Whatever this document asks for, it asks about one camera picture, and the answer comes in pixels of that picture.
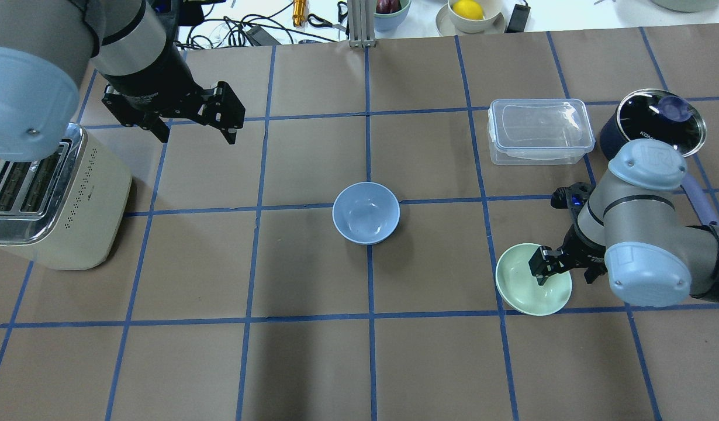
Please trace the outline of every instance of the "green plate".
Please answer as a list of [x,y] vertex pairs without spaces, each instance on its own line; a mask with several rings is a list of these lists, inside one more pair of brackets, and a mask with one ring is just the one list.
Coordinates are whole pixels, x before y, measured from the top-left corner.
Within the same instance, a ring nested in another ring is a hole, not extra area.
[[538,248],[538,244],[522,243],[502,253],[495,270],[495,285],[502,299],[519,312],[550,315],[568,303],[573,279],[570,272],[565,272],[552,275],[544,286],[539,286],[528,267],[528,261]]

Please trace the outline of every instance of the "white dish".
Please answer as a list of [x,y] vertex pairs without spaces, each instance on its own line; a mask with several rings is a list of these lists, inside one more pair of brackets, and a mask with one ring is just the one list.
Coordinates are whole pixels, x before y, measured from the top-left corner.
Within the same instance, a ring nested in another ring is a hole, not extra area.
[[[469,35],[466,32],[458,31],[458,29],[453,26],[453,22],[451,22],[450,17],[448,17],[448,13],[450,13],[450,11],[448,11],[448,5],[443,6],[442,8],[440,8],[440,11],[437,12],[437,16],[435,17],[437,33],[440,34],[441,37],[452,37],[453,35]],[[504,33],[505,29],[506,23],[504,22],[504,16],[502,16],[502,13],[498,13],[492,26],[488,27],[482,32],[477,32],[477,34],[502,34]]]

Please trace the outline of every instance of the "lemon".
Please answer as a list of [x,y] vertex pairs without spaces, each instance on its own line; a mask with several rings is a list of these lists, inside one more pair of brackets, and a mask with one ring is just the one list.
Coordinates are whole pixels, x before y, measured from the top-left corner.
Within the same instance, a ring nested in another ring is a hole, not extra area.
[[485,11],[479,3],[474,0],[460,0],[453,5],[453,11],[464,19],[482,20],[485,18]]

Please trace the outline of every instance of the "toaster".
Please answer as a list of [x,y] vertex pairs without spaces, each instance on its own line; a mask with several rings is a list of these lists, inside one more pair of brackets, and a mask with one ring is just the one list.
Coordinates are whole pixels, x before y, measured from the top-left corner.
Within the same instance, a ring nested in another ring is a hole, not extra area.
[[130,183],[119,157],[69,123],[49,157],[0,162],[0,248],[52,269],[97,266],[108,258]]

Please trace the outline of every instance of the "container lid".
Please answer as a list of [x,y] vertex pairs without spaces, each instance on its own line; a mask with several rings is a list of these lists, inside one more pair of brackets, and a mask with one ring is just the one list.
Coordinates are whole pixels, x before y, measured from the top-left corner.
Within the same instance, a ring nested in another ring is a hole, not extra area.
[[557,160],[593,150],[595,139],[580,99],[496,99],[490,135],[511,157]]
[[691,104],[661,89],[641,89],[619,103],[617,125],[626,139],[656,139],[683,156],[697,152],[705,142],[706,127]]

